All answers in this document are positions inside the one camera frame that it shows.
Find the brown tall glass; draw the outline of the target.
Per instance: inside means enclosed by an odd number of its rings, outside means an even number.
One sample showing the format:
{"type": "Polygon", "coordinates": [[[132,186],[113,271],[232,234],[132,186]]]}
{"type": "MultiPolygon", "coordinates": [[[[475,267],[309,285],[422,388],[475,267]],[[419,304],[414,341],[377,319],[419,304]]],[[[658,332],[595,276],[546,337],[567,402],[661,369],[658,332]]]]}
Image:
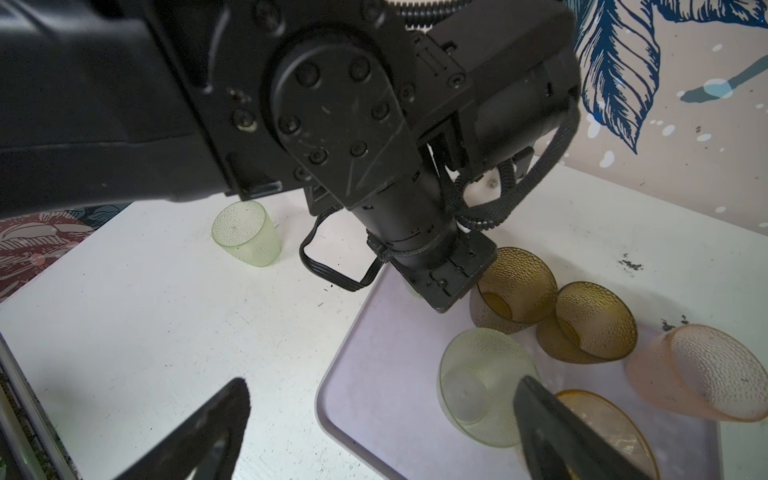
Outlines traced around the brown tall glass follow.
{"type": "Polygon", "coordinates": [[[536,340],[550,357],[571,364],[599,364],[628,357],[638,343],[627,305],[602,285],[576,281],[557,294],[554,310],[538,324],[536,340]]]}

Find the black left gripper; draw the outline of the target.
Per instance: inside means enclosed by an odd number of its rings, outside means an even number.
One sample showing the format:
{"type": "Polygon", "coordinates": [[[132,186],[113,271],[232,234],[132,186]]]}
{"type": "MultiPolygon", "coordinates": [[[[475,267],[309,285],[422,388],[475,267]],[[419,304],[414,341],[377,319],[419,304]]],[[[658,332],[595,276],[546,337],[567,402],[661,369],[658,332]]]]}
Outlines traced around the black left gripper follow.
{"type": "Polygon", "coordinates": [[[447,312],[497,259],[497,245],[480,232],[453,232],[437,247],[396,257],[395,268],[437,312],[447,312]]]}

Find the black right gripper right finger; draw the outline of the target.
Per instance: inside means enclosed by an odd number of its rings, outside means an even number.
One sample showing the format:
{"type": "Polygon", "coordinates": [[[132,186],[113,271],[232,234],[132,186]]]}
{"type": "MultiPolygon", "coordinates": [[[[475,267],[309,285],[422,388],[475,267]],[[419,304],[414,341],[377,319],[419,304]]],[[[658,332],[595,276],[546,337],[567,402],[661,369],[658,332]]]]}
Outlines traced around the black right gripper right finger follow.
{"type": "Polygon", "coordinates": [[[648,476],[531,376],[513,400],[533,479],[646,479],[648,476]]]}

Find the pink textured glass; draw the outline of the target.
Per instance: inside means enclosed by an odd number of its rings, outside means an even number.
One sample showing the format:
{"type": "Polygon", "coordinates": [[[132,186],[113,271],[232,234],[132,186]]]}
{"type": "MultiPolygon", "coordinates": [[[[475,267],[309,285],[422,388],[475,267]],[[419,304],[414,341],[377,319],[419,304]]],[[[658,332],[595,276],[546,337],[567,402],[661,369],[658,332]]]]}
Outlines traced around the pink textured glass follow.
{"type": "Polygon", "coordinates": [[[685,325],[652,339],[625,372],[649,404],[682,415],[754,423],[767,418],[767,370],[732,336],[685,325]]]}

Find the amber textured glass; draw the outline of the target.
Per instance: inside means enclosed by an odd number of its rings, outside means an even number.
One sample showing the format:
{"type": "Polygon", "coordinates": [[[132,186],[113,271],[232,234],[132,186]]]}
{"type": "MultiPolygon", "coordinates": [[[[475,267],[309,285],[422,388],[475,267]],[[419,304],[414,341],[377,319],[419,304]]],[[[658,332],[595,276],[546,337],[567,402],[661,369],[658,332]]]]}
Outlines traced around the amber textured glass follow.
{"type": "Polygon", "coordinates": [[[603,440],[648,475],[660,473],[652,450],[635,423],[602,396],[578,389],[561,391],[556,397],[603,440]]]}

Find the light green textured glass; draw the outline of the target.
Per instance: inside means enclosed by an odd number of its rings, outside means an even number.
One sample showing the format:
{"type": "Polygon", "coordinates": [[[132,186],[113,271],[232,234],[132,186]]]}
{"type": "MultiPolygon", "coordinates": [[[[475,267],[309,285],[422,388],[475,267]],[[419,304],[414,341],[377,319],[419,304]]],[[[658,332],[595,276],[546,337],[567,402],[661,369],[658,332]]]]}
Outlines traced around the light green textured glass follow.
{"type": "Polygon", "coordinates": [[[213,241],[236,259],[267,267],[281,253],[281,241],[266,209],[254,200],[229,205],[211,227],[213,241]]]}

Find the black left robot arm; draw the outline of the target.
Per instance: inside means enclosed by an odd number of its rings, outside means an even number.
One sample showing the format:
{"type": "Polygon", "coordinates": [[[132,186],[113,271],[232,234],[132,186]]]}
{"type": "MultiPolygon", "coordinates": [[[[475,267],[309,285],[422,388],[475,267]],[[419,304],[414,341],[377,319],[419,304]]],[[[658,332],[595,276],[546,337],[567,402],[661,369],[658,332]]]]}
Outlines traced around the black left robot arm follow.
{"type": "Polygon", "coordinates": [[[438,312],[580,121],[561,1],[5,1],[1,214],[302,189],[438,312]]]}

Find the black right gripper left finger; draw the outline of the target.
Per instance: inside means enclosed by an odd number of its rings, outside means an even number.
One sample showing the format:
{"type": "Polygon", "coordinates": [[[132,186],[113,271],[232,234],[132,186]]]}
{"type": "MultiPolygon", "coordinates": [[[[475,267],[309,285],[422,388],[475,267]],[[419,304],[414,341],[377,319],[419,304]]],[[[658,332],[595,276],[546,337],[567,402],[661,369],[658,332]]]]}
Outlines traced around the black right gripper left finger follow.
{"type": "Polygon", "coordinates": [[[234,378],[120,479],[231,479],[240,455],[250,396],[234,378]]]}

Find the yellow clear glass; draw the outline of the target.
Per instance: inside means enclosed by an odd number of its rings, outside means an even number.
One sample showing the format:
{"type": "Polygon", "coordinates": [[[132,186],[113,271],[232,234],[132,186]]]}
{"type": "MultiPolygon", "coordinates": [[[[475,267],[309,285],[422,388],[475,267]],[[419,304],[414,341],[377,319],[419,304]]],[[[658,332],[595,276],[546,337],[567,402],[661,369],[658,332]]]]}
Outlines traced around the yellow clear glass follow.
{"type": "Polygon", "coordinates": [[[514,334],[551,315],[557,293],[552,271],[538,256],[517,247],[501,247],[471,290],[471,320],[478,328],[514,334]]]}

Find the pale green tall glass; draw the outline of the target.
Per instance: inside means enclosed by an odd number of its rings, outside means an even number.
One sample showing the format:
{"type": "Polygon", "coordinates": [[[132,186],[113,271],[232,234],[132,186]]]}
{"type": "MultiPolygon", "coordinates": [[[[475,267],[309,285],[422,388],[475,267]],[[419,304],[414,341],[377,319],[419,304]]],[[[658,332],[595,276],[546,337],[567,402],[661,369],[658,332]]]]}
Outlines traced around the pale green tall glass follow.
{"type": "Polygon", "coordinates": [[[489,447],[520,444],[513,400],[519,382],[539,377],[526,349],[489,328],[457,335],[446,347],[437,374],[438,401],[448,421],[465,436],[489,447]]]}

